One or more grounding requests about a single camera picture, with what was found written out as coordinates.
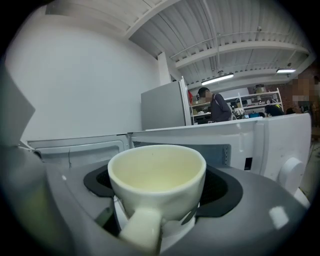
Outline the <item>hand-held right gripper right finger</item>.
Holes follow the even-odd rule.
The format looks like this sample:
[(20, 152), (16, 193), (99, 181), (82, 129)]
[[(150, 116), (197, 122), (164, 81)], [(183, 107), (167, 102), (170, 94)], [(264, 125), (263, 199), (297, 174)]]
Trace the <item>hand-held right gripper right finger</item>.
[(195, 225), (164, 255), (269, 256), (295, 233), (306, 213), (269, 178), (208, 166)]

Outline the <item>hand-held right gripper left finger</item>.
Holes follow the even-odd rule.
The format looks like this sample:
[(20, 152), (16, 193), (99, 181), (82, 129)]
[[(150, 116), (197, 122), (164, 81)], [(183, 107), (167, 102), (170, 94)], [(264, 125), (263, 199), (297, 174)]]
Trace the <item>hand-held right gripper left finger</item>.
[(147, 253), (109, 233), (103, 225), (113, 214), (113, 200), (91, 193), (84, 177), (107, 169), (102, 164), (59, 168), (47, 164), (47, 181), (75, 245), (77, 256), (145, 256)]

